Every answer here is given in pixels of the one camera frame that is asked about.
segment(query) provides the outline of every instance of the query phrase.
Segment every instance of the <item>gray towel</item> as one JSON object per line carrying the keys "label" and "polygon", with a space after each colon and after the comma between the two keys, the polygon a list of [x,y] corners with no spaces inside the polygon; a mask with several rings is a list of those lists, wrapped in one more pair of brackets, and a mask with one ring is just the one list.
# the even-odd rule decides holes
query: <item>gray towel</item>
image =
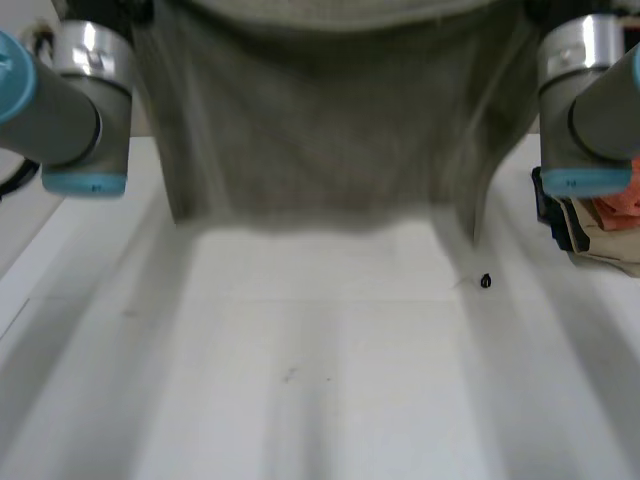
{"label": "gray towel", "polygon": [[176,221],[453,203],[477,234],[537,112],[515,0],[155,0],[134,32]]}

